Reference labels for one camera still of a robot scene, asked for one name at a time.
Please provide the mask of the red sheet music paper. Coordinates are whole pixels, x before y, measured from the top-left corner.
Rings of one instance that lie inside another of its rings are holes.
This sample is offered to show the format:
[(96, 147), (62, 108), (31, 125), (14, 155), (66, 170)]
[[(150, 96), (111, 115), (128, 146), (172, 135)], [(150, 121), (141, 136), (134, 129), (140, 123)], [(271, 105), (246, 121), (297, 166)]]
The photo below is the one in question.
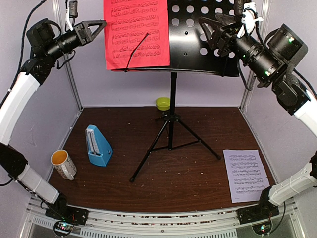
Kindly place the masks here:
[(170, 65), (165, 0), (105, 0), (107, 70)]

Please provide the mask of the black music stand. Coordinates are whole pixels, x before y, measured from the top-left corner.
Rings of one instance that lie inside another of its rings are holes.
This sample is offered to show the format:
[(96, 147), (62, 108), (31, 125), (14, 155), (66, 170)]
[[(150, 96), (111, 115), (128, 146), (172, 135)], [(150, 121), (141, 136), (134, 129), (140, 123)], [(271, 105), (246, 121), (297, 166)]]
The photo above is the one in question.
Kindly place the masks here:
[(117, 72), (145, 72), (158, 71), (170, 72), (170, 109), (160, 118), (164, 121), (162, 128), (155, 137), (153, 143), (147, 150), (145, 156), (136, 168), (136, 171), (130, 178), (130, 182), (134, 182), (143, 164), (153, 151), (157, 151), (156, 143), (160, 139), (164, 131), (168, 134), (168, 150), (173, 150), (173, 132), (174, 124), (181, 124), (189, 133), (195, 137), (195, 141), (189, 144), (203, 144), (217, 159), (221, 159), (221, 155), (216, 153), (203, 139), (201, 139), (188, 125), (181, 119), (180, 115), (175, 113), (176, 101), (176, 79), (179, 72), (190, 73), (206, 73), (216, 76), (237, 77), (238, 70), (236, 67), (236, 57), (223, 57), (216, 55), (210, 50), (207, 41), (202, 37), (203, 30), (198, 20), (200, 17), (206, 16), (214, 19), (216, 10), (221, 9), (224, 13), (235, 11), (237, 1), (230, 2), (228, 0), (168, 0), (168, 20), (169, 20), (169, 45), (170, 45), (170, 65), (169, 66), (147, 66), (147, 67), (125, 67), (116, 69)]

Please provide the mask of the white sheet music paper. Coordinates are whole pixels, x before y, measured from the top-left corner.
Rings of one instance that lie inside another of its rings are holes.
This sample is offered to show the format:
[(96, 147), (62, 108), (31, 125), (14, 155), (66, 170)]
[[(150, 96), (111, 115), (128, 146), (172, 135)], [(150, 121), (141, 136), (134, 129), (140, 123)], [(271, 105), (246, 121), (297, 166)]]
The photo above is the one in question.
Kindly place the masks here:
[(223, 150), (232, 203), (254, 202), (269, 187), (258, 150)]

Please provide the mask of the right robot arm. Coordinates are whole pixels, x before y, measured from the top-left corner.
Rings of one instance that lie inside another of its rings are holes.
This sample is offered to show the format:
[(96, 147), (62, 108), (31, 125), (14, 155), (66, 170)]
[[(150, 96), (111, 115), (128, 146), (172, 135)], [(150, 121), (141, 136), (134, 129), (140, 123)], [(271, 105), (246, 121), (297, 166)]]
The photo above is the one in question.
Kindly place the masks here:
[(233, 52), (258, 78), (259, 88), (271, 87), (278, 103), (301, 121), (313, 135), (317, 133), (316, 93), (298, 80), (295, 69), (308, 52), (307, 45), (285, 24), (265, 38), (255, 39), (251, 33), (259, 31), (263, 20), (250, 7), (243, 10), (241, 20), (218, 13), (216, 19), (199, 18), (210, 49), (218, 49), (223, 57)]

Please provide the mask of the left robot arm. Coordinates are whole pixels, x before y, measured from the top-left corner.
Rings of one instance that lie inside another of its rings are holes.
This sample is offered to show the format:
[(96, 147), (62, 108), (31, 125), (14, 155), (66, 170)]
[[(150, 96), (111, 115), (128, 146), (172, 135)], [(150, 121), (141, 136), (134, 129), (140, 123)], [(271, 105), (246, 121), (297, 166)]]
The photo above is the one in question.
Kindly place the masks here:
[(55, 22), (47, 18), (37, 22), (26, 33), (32, 55), (18, 71), (18, 77), (0, 107), (0, 164), (9, 176), (52, 205), (60, 220), (71, 216), (71, 209), (58, 201), (60, 192), (30, 167), (23, 154), (9, 143), (14, 128), (28, 101), (44, 83), (57, 60), (75, 48), (92, 42), (106, 27), (105, 20), (82, 21), (64, 34), (55, 35)]

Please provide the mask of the green plastic bowl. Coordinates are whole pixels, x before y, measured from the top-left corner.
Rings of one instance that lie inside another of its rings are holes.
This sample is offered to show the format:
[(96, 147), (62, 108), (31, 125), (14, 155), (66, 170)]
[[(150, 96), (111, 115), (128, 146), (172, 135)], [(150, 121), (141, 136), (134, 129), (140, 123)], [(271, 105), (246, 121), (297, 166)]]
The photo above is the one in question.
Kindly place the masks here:
[(170, 109), (170, 98), (169, 97), (160, 97), (157, 98), (156, 107), (160, 111), (168, 111)]

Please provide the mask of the blue metronome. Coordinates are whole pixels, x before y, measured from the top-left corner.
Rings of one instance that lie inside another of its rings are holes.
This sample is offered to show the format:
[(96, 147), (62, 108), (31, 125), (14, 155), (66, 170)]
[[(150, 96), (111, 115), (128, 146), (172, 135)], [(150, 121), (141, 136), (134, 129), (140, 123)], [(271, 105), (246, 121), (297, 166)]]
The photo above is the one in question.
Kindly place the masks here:
[(95, 125), (88, 125), (85, 130), (89, 161), (99, 167), (106, 167), (113, 155), (113, 149)]

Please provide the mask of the white patterned mug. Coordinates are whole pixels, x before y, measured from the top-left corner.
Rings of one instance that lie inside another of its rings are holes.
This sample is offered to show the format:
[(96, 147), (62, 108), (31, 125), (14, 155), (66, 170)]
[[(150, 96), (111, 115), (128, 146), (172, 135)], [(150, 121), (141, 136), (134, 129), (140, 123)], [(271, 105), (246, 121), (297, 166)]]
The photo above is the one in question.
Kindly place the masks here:
[(77, 168), (66, 150), (55, 151), (51, 156), (51, 164), (64, 179), (75, 179)]

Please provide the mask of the left aluminium corner post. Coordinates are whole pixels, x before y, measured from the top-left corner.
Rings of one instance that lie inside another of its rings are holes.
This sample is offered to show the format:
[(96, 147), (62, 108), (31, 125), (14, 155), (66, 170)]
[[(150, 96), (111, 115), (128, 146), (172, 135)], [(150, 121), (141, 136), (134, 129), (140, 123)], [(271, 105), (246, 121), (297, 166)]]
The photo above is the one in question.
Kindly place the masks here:
[[(65, 30), (64, 30), (65, 16), (62, 14), (62, 11), (61, 11), (62, 8), (60, 6), (60, 1), (59, 0), (52, 0), (52, 7), (53, 7), (53, 14), (54, 14), (55, 21), (61, 27), (61, 32), (63, 34), (63, 33), (65, 33)], [(75, 99), (75, 102), (77, 104), (77, 108), (79, 110), (82, 110), (83, 106), (82, 106), (82, 103), (81, 103), (81, 100), (79, 97), (79, 93), (77, 90), (77, 86), (75, 83), (75, 79), (74, 79), (74, 75), (73, 75), (73, 71), (72, 71), (70, 63), (71, 63), (71, 61), (67, 62), (63, 68), (65, 69), (67, 79), (68, 79), (69, 84), (70, 84), (71, 92), (72, 92), (74, 99)]]

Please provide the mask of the aluminium corner post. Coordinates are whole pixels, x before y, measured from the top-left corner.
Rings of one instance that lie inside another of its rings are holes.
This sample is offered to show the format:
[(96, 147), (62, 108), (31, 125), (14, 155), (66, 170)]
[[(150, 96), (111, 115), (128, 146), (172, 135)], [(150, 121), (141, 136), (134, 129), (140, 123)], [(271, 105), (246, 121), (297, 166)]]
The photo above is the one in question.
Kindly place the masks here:
[[(62, 11), (61, 11), (62, 8), (60, 6), (60, 1), (59, 0), (52, 0), (52, 7), (53, 7), (53, 14), (54, 14), (55, 21), (61, 27), (61, 32), (63, 34), (63, 33), (65, 33), (65, 30), (64, 30), (65, 16), (62, 14)], [(82, 110), (83, 106), (82, 106), (82, 103), (81, 103), (81, 100), (79, 97), (79, 93), (77, 90), (77, 86), (75, 83), (75, 79), (74, 79), (74, 75), (73, 75), (73, 71), (72, 71), (70, 63), (71, 63), (71, 61), (67, 62), (63, 68), (65, 69), (67, 79), (68, 79), (69, 84), (70, 84), (71, 92), (72, 92), (74, 99), (75, 99), (75, 102), (77, 104), (77, 108), (79, 110)]]
[[(264, 21), (262, 23), (260, 23), (259, 29), (260, 29), (260, 33), (261, 36), (264, 38), (264, 36), (267, 33), (267, 23), (268, 23), (268, 13), (269, 13), (269, 9), (270, 9), (270, 0), (256, 0), (256, 7), (258, 7), (261, 3), (261, 10), (259, 15), (264, 19)], [(255, 82), (256, 82), (256, 78), (255, 78), (255, 74), (253, 72), (249, 72), (248, 73), (248, 78), (247, 78), (247, 85), (252, 88), (255, 89)], [(247, 112), (247, 106), (250, 104), (251, 101), (251, 97), (252, 97), (252, 93), (253, 91), (248, 91), (245, 90), (243, 93), (243, 98), (241, 101), (241, 105), (240, 105), (240, 111), (242, 111), (243, 113)]]

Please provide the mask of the right aluminium corner post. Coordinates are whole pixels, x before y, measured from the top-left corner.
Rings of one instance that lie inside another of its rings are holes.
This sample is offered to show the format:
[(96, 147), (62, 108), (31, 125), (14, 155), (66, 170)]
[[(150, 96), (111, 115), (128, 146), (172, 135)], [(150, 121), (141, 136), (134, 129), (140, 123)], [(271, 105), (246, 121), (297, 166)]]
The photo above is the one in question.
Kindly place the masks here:
[[(268, 23), (268, 13), (269, 13), (269, 9), (270, 9), (270, 0), (256, 0), (256, 7), (258, 7), (261, 3), (261, 10), (259, 15), (264, 19), (264, 21), (262, 23), (260, 23), (259, 29), (260, 29), (260, 33), (261, 36), (264, 38), (264, 36), (267, 33), (267, 23)], [(255, 74), (253, 72), (249, 72), (248, 73), (248, 78), (247, 78), (247, 85), (252, 88), (255, 89), (255, 82), (256, 82), (256, 78), (255, 78)], [(241, 105), (240, 105), (240, 111), (242, 111), (243, 113), (247, 112), (247, 106), (250, 104), (251, 101), (251, 97), (252, 97), (252, 93), (253, 91), (248, 91), (245, 90), (243, 93), (243, 98), (241, 101)]]

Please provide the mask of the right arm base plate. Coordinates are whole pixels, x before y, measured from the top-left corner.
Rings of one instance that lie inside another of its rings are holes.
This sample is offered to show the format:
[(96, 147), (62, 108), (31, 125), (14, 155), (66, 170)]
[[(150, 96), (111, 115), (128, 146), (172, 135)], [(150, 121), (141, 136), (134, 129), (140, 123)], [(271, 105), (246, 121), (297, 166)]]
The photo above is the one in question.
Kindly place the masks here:
[(240, 224), (252, 224), (255, 234), (267, 236), (273, 231), (272, 218), (279, 215), (277, 206), (255, 205), (237, 210), (237, 216)]

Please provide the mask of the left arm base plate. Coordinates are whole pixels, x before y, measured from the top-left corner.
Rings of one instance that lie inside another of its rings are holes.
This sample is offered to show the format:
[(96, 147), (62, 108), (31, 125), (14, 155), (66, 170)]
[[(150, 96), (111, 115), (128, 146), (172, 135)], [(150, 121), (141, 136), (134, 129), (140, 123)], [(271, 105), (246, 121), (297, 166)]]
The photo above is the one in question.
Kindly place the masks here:
[(76, 226), (86, 224), (89, 215), (87, 209), (68, 205), (45, 204), (47, 205), (45, 215), (56, 219), (53, 224), (53, 232), (58, 237), (68, 236)]

